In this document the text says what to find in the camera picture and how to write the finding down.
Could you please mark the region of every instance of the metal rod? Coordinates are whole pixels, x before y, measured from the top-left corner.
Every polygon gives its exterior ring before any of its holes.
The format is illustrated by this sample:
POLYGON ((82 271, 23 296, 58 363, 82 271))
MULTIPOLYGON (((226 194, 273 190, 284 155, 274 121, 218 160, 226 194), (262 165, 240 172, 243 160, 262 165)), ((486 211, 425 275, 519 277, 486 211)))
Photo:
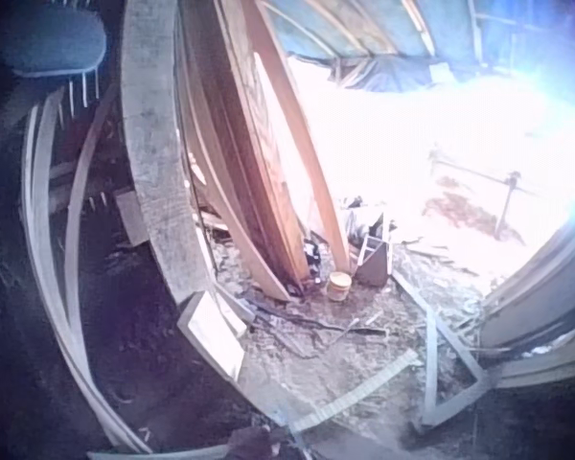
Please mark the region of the metal rod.
POLYGON ((511 195, 513 194, 514 190, 518 187, 518 180, 519 180, 519 172, 512 172, 509 178, 507 179, 506 183, 509 186, 509 190, 507 191, 507 197, 505 198, 505 204, 502 207, 502 212, 500 213, 500 218, 496 221, 496 226, 494 227, 494 237, 498 240, 500 237, 500 231, 505 223, 505 219, 507 218, 507 211, 509 210, 509 202, 511 201, 511 195))
POLYGON ((87 76, 85 74, 80 74, 80 86, 83 107, 87 108, 87 76))
POLYGON ((70 102, 70 117, 75 119, 75 85, 72 80, 68 81, 68 101, 70 102))
POLYGON ((100 80, 98 80, 98 68, 96 68, 96 70, 94 70, 94 86, 96 89, 96 99, 100 98, 100 80))

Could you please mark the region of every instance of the blue tarp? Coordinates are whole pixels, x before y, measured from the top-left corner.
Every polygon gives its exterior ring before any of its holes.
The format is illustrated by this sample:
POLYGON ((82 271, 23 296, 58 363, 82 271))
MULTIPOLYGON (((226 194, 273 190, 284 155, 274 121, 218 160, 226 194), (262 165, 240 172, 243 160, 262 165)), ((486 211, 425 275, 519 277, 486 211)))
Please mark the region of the blue tarp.
MULTIPOLYGON (((344 0, 341 4, 342 11, 333 11, 331 8, 331 13, 339 21, 345 14, 358 14, 352 1, 344 0)), ((430 58, 402 0, 357 1, 393 42, 400 57, 416 59, 419 63, 423 58, 430 58)), ((358 50, 305 0, 268 0, 268 3, 316 34, 342 58, 365 56, 365 52, 358 50)), ((319 3, 327 7, 334 5, 326 0, 319 3)), ((478 63, 474 54, 472 21, 467 0, 415 0, 415 3, 434 43, 436 56, 432 61, 449 63, 459 80, 471 75, 469 69, 477 67, 478 63)), ((489 67, 511 67, 532 76, 547 92, 575 100, 575 0, 475 0, 474 7, 477 13, 517 23, 512 25, 493 20, 478 20, 483 61, 489 67)), ((332 58, 284 18, 272 11, 269 14, 288 53, 317 60, 332 58)), ((351 32, 356 32, 355 36, 361 35, 361 31, 351 32)), ((395 83, 409 80, 406 74, 408 72, 415 72, 412 81, 426 80, 420 78, 422 72, 419 63, 413 66, 397 66, 395 63, 400 62, 395 59, 377 61, 375 67, 379 72, 394 72, 394 75, 379 77, 384 83, 369 85, 368 89, 405 90, 395 83)), ((365 70, 368 72, 368 80, 376 79, 371 74, 371 66, 367 66, 365 70)), ((411 84, 405 87, 412 89, 411 84)))

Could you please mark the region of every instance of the wooden beam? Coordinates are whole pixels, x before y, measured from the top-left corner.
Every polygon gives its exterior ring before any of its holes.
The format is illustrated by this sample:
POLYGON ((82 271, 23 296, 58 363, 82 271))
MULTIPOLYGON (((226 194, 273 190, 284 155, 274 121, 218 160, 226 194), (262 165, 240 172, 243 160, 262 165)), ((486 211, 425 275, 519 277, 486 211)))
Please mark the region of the wooden beam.
POLYGON ((341 32, 349 42, 362 54, 370 56, 371 52, 356 38, 352 32, 332 13, 328 8, 322 5, 319 0, 304 0, 320 16, 328 21, 335 29, 341 32))
POLYGON ((425 48, 428 50, 431 56, 436 56, 432 36, 430 35, 428 26, 426 25, 426 22, 424 21, 424 18, 422 17, 420 9, 415 3, 415 0, 402 0, 402 5, 406 9, 406 12, 409 14, 409 17, 415 25, 415 28, 420 33, 420 37, 422 38, 422 42, 424 43, 425 48))
POLYGON ((396 48, 396 45, 392 39, 380 27, 375 18, 371 16, 371 14, 364 8, 364 6, 360 3, 360 0, 349 0, 349 3, 351 4, 352 8, 354 8, 354 10, 356 10, 357 13, 362 17, 362 19, 368 23, 370 30, 375 33, 375 36, 378 36, 379 39, 383 42, 387 52, 392 55, 397 54, 398 49, 396 48))
POLYGON ((333 253, 334 265, 336 269, 349 273, 349 246, 345 231, 339 223, 333 198, 311 139, 307 118, 298 101, 285 55, 277 36, 269 25, 264 9, 259 8, 254 0, 244 0, 241 5, 254 50, 264 64, 279 104, 286 115, 296 148, 309 175, 313 196, 326 230, 325 238, 333 253))
POLYGON ((268 3, 264 0, 261 3, 269 11, 274 12, 279 17, 284 18, 289 24, 291 24, 296 29, 298 29, 300 32, 302 32, 303 35, 305 35, 309 40, 311 40, 313 43, 315 43, 317 46, 319 46, 322 50, 324 50, 324 52, 327 53, 329 56, 331 56, 332 58, 338 58, 338 53, 328 43, 326 43, 321 37, 319 37, 316 34, 314 34, 313 32, 311 32, 309 29, 304 27, 296 19, 294 19, 291 16, 288 16, 283 11, 279 10, 279 8, 275 7, 274 5, 268 3))
POLYGON ((210 125, 219 140, 209 149, 218 181, 232 183, 239 219, 273 273, 296 288, 310 277, 303 238, 283 178, 262 85, 239 2, 181 2, 188 64, 200 76, 210 125), (224 163, 226 172, 216 165, 224 163))
POLYGON ((245 265, 253 279, 260 285, 263 292, 275 299, 288 301, 289 294, 270 270, 256 246, 247 236, 241 222, 224 190, 224 183, 219 181, 218 174, 211 166, 210 150, 220 150, 219 138, 213 127, 209 107, 202 92, 200 75, 196 63, 189 61, 186 68, 184 56, 185 43, 180 36, 182 26, 177 31, 177 67, 176 79, 179 108, 182 122, 185 125, 186 142, 196 158, 196 163, 202 170, 206 180, 209 196, 213 197, 216 211, 228 225, 230 235, 239 249, 245 265))

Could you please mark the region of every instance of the wooden plank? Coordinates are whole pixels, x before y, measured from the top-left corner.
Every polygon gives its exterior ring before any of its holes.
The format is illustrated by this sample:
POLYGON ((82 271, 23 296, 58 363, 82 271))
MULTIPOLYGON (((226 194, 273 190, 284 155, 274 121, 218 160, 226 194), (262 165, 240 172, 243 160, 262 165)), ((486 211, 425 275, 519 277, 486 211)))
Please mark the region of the wooden plank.
POLYGON ((471 385, 469 388, 461 391, 456 396, 441 402, 434 410, 427 415, 423 425, 439 426, 447 420, 455 417, 470 405, 476 403, 481 397, 494 388, 494 381, 488 376, 471 385))
POLYGON ((483 59, 483 46, 481 41, 481 29, 477 24, 477 11, 475 10, 474 0, 467 0, 469 5, 469 16, 471 17, 471 30, 472 30, 472 47, 477 62, 481 63, 483 59))
POLYGON ((222 295, 217 295, 218 308, 221 316, 236 338, 241 338, 247 332, 247 325, 241 321, 222 295))
POLYGON ((219 140, 219 149, 208 150, 210 166, 226 163, 226 175, 216 172, 222 184, 234 184, 247 235, 280 280, 301 288, 301 280, 310 277, 302 233, 270 130, 240 4, 185 1, 181 7, 188 65, 195 63, 198 70, 210 114, 208 127, 215 128, 219 140))
POLYGON ((151 248, 177 305, 210 287, 174 110, 176 2, 130 0, 121 52, 124 134, 151 248))
POLYGON ((345 231, 338 221, 333 198, 311 139, 307 118, 298 101, 295 84, 288 70, 283 50, 269 26, 269 19, 264 11, 256 8, 257 5, 253 0, 245 0, 241 4, 254 50, 264 64, 279 104, 286 115, 296 148, 309 175, 313 196, 326 230, 324 238, 328 241, 333 254, 334 265, 337 270, 349 273, 349 245, 345 231))
POLYGON ((315 43, 317 46, 319 46, 322 50, 324 50, 324 52, 326 52, 331 58, 338 58, 338 53, 328 43, 326 43, 321 37, 319 37, 316 34, 314 34, 313 32, 311 32, 309 29, 304 27, 302 24, 300 24, 298 21, 296 21, 296 19, 294 19, 291 16, 288 16, 283 11, 281 11, 279 8, 266 2, 265 0, 262 0, 260 3, 262 5, 264 5, 264 7, 267 8, 270 12, 273 12, 273 13, 277 14, 279 17, 282 17, 289 24, 291 24, 296 29, 298 29, 300 32, 302 32, 304 36, 306 36, 309 40, 311 40, 313 43, 315 43))
POLYGON ((190 61, 189 67, 186 69, 183 46, 180 46, 177 51, 179 108, 182 113, 182 120, 188 129, 186 132, 187 142, 205 176, 209 195, 214 197, 213 201, 216 210, 226 225, 228 225, 230 235, 254 280, 260 285, 265 294, 278 300, 289 301, 288 292, 277 280, 256 246, 245 233, 241 222, 228 201, 223 189, 224 184, 219 181, 216 171, 210 166, 209 150, 220 149, 219 139, 213 129, 209 108, 202 94, 200 75, 197 72, 196 63, 190 61))
POLYGON ((318 426, 327 420, 330 420, 332 417, 340 414, 345 409, 373 394, 389 380, 402 372, 406 367, 411 365, 411 363, 413 363, 417 357, 417 354, 413 350, 407 350, 394 361, 385 366, 380 372, 365 380, 350 392, 344 394, 337 400, 334 400, 333 402, 330 402, 329 404, 316 409, 310 415, 297 420, 293 424, 289 424, 291 431, 300 433, 302 431, 307 431, 314 426, 318 426))
MULTIPOLYGON (((278 254, 278 259, 282 260, 283 264, 290 263, 291 267, 288 275, 291 276, 291 281, 301 288, 300 281, 308 280, 311 277, 304 253, 303 234, 291 203, 288 184, 284 178, 277 140, 274 137, 270 119, 268 118, 262 81, 256 67, 254 49, 247 33, 241 2, 216 0, 216 7, 220 24, 222 25, 226 49, 230 51, 229 46, 231 45, 234 52, 234 55, 229 52, 228 56, 233 66, 233 74, 235 75, 237 88, 243 102, 245 121, 248 123, 249 131, 255 133, 251 137, 251 141, 253 153, 257 160, 255 163, 260 168, 263 194, 270 200, 268 211, 272 214, 263 210, 263 219, 268 229, 270 224, 274 223, 268 219, 274 216, 279 236, 287 250, 286 255, 278 254)), ((255 187, 255 182, 251 179, 257 178, 256 174, 250 176, 252 189, 255 187)), ((257 196, 256 205, 260 206, 259 203, 260 198, 257 196)), ((278 244, 281 240, 271 240, 270 243, 278 244)), ((280 250, 283 252, 283 247, 276 246, 273 248, 273 252, 279 252, 280 250)))
POLYGON ((138 204, 136 192, 133 190, 116 192, 114 194, 117 209, 122 217, 122 224, 126 230, 127 239, 132 247, 136 247, 150 239, 141 213, 141 205, 138 204))
POLYGON ((439 332, 443 335, 446 341, 449 343, 449 346, 456 352, 457 355, 460 356, 462 362, 464 362, 465 366, 471 371, 473 377, 478 380, 484 378, 485 372, 479 365, 479 363, 472 357, 471 352, 467 350, 467 347, 462 343, 458 335, 454 331, 452 331, 449 326, 443 321, 437 313, 434 312, 432 307, 428 304, 426 300, 420 295, 420 293, 411 286, 404 277, 398 272, 394 271, 392 276, 396 280, 396 282, 401 285, 404 291, 411 297, 415 304, 422 309, 426 317, 431 314, 434 318, 434 321, 439 329, 439 332))
POLYGON ((68 322, 73 333, 73 337, 83 350, 81 359, 87 366, 87 353, 85 342, 83 341, 83 325, 81 323, 81 305, 79 298, 79 236, 81 232, 81 211, 85 199, 85 186, 89 169, 94 158, 96 145, 108 116, 108 112, 117 97, 118 86, 113 82, 103 95, 103 98, 94 112, 85 141, 80 150, 77 170, 73 179, 73 188, 70 194, 68 205, 68 218, 66 222, 65 255, 64 255, 64 293, 66 300, 66 311, 68 312, 68 322))
POLYGON ((221 376, 239 378, 245 352, 208 291, 194 294, 177 327, 221 376))
POLYGON ((402 0, 402 5, 406 9, 406 12, 409 14, 413 25, 420 33, 425 48, 428 50, 429 54, 434 57, 436 55, 434 50, 434 42, 432 41, 432 36, 430 35, 428 26, 426 25, 426 22, 420 13, 420 9, 418 8, 417 3, 415 0, 402 0))
POLYGON ((431 418, 437 406, 437 383, 438 383, 438 349, 439 337, 437 324, 430 312, 426 315, 425 322, 425 392, 424 413, 422 424, 430 425, 431 418))

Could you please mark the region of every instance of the trash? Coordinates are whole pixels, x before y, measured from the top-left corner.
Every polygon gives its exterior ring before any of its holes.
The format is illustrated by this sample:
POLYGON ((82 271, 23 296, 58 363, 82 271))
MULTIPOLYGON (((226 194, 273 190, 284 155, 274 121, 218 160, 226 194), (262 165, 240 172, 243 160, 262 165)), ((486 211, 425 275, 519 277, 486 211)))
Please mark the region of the trash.
POLYGON ((321 264, 322 256, 319 253, 319 246, 313 240, 305 239, 305 256, 309 264, 310 276, 317 285, 321 283, 321 264))

